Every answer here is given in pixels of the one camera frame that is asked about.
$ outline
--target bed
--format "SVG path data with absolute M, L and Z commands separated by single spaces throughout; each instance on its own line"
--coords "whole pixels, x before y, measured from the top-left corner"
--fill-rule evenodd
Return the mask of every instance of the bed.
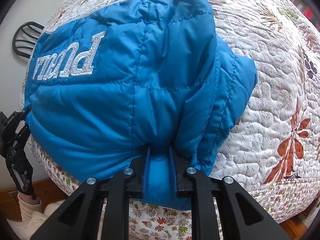
M 112 1 L 66 0 L 45 30 Z M 258 71 L 258 84 L 210 176 L 232 176 L 281 223 L 303 211 L 320 190 L 320 35 L 289 0 L 208 1 L 217 34 L 235 54 L 254 59 Z M 80 182 L 32 136 L 28 146 L 66 194 L 77 189 Z M 191 211 L 131 200 L 129 212 L 132 236 L 191 240 Z

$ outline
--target quilted bedspread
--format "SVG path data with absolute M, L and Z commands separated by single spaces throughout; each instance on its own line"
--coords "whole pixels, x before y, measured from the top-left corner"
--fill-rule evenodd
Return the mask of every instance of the quilted bedspread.
M 66 0 L 44 31 L 113 1 Z M 254 59 L 258 71 L 258 84 L 220 148 L 211 176 L 232 176 L 280 223 L 303 211 L 320 190 L 320 36 L 289 0 L 209 2 L 217 35 L 234 53 Z M 76 190 L 79 181 L 32 137 L 28 144 L 64 192 Z M 130 201 L 129 212 L 133 236 L 191 239 L 190 211 Z

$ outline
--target silver bolt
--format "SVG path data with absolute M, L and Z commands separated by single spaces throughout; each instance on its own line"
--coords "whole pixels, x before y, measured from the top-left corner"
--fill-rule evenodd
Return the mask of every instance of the silver bolt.
M 131 175 L 131 174 L 133 173 L 133 169 L 131 169 L 131 168 L 126 168 L 126 169 L 123 170 L 123 173 L 124 173 L 125 175 Z
M 230 176 L 225 177 L 223 180 L 227 184 L 232 184 L 234 182 L 233 177 L 230 177 Z
M 187 173 L 189 173 L 189 174 L 195 174 L 196 172 L 197 172 L 197 170 L 193 167 L 187 168 Z
M 88 178 L 88 179 L 87 179 L 87 184 L 89 184 L 89 185 L 93 185 L 93 184 L 95 184 L 96 182 L 97 182 L 97 179 L 94 178 L 94 177 L 91 177 L 91 178 Z

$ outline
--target blue quilted garment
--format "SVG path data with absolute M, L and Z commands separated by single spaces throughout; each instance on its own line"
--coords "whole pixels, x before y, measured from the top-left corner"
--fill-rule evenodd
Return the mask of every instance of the blue quilted garment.
M 84 181 L 150 146 L 144 201 L 180 210 L 169 145 L 210 174 L 257 72 L 215 32 L 207 0 L 118 0 L 38 40 L 25 85 L 35 140 Z

